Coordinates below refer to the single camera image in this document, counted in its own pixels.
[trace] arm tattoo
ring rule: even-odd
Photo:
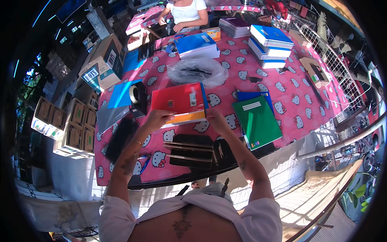
[[[183,207],[183,212],[182,212],[183,219],[180,220],[179,222],[175,221],[175,223],[172,225],[175,227],[173,230],[176,232],[176,235],[179,239],[182,238],[184,232],[186,232],[189,229],[189,227],[192,227],[191,222],[185,220],[187,217],[187,209],[190,205],[191,204],[188,204],[185,207]]]
[[[243,160],[240,164],[239,164],[239,167],[241,168],[242,171],[244,171],[246,169],[246,161]]]
[[[131,155],[129,158],[127,158],[124,161],[124,164],[121,166],[121,168],[124,170],[124,175],[132,175],[134,167],[136,166],[137,158],[139,157],[140,150],[134,152],[133,155]]]

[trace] white top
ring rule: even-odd
[[[176,7],[173,2],[168,2],[166,7],[171,10],[175,24],[199,19],[197,11],[207,9],[204,0],[193,0],[192,4],[186,7]]]
[[[105,201],[99,208],[99,238],[101,242],[127,242],[137,223],[176,211],[187,204],[196,205],[231,221],[243,242],[282,241],[279,204],[274,199],[254,200],[239,215],[226,199],[205,193],[159,200],[137,220],[126,201],[105,196]]]

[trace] green notebook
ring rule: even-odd
[[[282,137],[277,120],[264,96],[233,103],[233,107],[251,150]]]

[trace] table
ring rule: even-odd
[[[230,127],[236,135],[241,135],[241,129],[231,104],[237,101],[237,91],[270,92],[275,107],[274,116],[283,132],[283,137],[274,141],[274,145],[278,148],[289,145],[293,141],[313,132],[347,107],[347,105],[335,104],[328,100],[329,97],[331,100],[340,99],[341,103],[348,102],[332,72],[312,48],[301,47],[296,42],[291,56],[286,60],[286,67],[290,71],[280,74],[276,69],[263,70],[261,68],[248,50],[248,37],[233,39],[227,36],[225,32],[221,32],[221,37],[222,40],[217,42],[218,48],[221,50],[221,56],[215,60],[228,69],[229,78],[223,85],[213,89],[206,89],[205,91],[208,100],[210,100],[211,107],[218,109],[226,118],[229,118]],[[159,39],[156,45],[166,45],[168,42],[173,41],[173,39],[174,36]],[[322,67],[328,70],[328,75],[332,76],[330,84],[325,88],[319,89],[319,93],[324,99],[325,105],[323,106],[320,106],[312,88],[303,80],[307,73],[304,72],[305,69],[298,60],[301,57],[316,58]],[[151,94],[153,90],[173,85],[169,81],[167,69],[168,65],[176,63],[179,59],[179,56],[176,54],[156,52],[153,57],[144,62],[143,66],[123,74],[122,80],[142,78],[143,83],[147,87],[148,104],[150,104],[152,102]],[[262,82],[252,83],[247,79],[249,76],[263,78],[263,80]],[[109,102],[113,89],[114,86],[101,94],[100,107]],[[142,125],[146,119],[146,117],[143,117],[135,120]],[[113,166],[105,159],[103,153],[115,128],[116,125],[112,126],[101,137],[95,138],[96,174],[97,183],[100,186],[108,185],[110,173],[113,169]],[[219,134],[215,133],[211,125],[206,122],[160,129],[148,136],[140,152],[140,155],[152,153],[152,163],[148,164],[142,175],[133,176],[129,185],[136,185],[139,188],[142,185],[141,182],[150,182],[153,183],[153,187],[157,187],[160,184],[154,185],[154,183],[157,183],[158,180],[178,184],[179,180],[188,182],[189,179],[198,179],[189,176],[189,168],[170,165],[169,157],[165,156],[170,150],[163,147],[163,141],[172,141],[173,136],[176,134],[204,134],[209,135],[213,140],[221,139]]]
[[[253,11],[260,12],[261,9],[255,6],[244,6],[241,4],[239,0],[213,0],[206,1],[207,11],[233,11],[232,16],[238,11]],[[150,8],[148,11],[144,11],[136,14],[131,22],[129,23],[126,34],[130,35],[142,28],[148,29],[149,26],[157,24],[157,18],[160,16],[161,11],[164,9],[164,6],[155,6]],[[173,18],[173,16],[169,13],[165,19]]]

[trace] television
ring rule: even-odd
[[[61,23],[64,23],[75,11],[77,11],[82,5],[86,3],[86,0],[68,0],[57,11],[57,17]]]

